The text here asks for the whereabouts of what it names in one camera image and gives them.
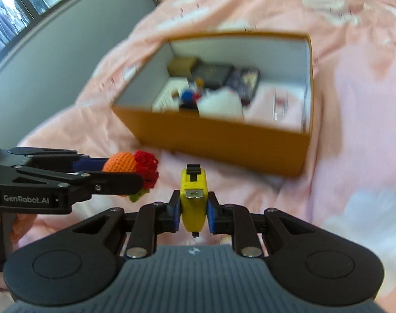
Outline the person's left hand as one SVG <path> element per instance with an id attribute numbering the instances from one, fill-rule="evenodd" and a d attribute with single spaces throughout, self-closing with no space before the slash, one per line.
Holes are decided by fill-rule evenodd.
<path id="1" fill-rule="evenodd" d="M 12 244 L 18 243 L 18 241 L 27 234 L 27 232 L 33 226 L 35 219 L 35 214 L 24 214 L 19 213 L 15 215 L 15 220 L 13 222 L 12 232 L 10 234 L 10 241 Z M 6 285 L 3 280 L 3 275 L 0 273 L 0 290 L 6 290 Z"/>

